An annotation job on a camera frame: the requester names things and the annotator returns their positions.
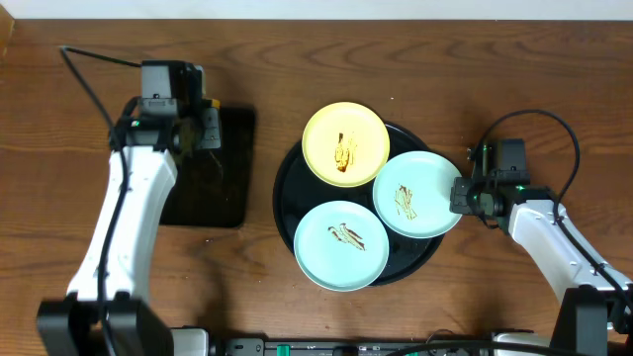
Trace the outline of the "light blue plate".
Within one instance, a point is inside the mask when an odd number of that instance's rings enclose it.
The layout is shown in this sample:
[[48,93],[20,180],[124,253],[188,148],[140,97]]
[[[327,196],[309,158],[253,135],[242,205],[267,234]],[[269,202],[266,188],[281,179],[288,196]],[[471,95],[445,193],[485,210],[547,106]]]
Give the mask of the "light blue plate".
[[373,185],[373,203],[387,227],[406,237],[441,235],[461,219],[450,211],[454,180],[461,173],[451,161],[429,151],[409,151],[381,169]]
[[311,209],[294,235],[294,254],[303,273],[334,291],[363,289],[383,273],[390,243],[381,221],[367,208],[332,201]]

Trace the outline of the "yellow plate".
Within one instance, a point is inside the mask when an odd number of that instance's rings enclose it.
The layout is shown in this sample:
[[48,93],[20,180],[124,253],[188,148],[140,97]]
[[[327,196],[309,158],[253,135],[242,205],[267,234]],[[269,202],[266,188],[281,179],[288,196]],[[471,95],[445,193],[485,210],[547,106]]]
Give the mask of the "yellow plate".
[[341,188],[374,179],[390,155],[384,121],[357,103],[337,102],[316,111],[305,126],[302,153],[321,181]]

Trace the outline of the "light blue plate front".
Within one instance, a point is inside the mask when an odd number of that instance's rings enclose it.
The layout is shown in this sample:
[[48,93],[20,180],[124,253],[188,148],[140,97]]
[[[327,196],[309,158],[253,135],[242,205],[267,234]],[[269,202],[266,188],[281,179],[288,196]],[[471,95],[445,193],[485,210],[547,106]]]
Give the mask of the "light blue plate front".
[[332,201],[311,209],[294,235],[294,254],[303,273],[334,291],[363,289],[383,273],[390,243],[381,221],[367,208]]

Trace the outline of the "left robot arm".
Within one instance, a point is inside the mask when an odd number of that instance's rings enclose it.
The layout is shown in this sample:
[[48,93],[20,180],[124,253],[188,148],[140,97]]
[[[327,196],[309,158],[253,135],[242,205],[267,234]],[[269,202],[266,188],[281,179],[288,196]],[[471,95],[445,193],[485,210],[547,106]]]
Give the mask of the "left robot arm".
[[43,301],[37,329],[49,355],[217,355],[201,327],[171,328],[149,306],[149,272],[178,170],[167,145],[196,119],[173,99],[134,97],[114,127],[108,187],[86,255],[62,300]]

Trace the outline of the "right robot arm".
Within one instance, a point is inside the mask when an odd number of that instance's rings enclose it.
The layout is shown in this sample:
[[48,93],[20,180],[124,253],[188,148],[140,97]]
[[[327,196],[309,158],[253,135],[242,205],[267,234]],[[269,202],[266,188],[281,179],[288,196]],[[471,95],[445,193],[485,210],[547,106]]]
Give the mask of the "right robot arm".
[[450,211],[502,230],[532,258],[561,304],[550,347],[605,355],[609,329],[632,333],[632,280],[597,253],[551,189],[458,177]]

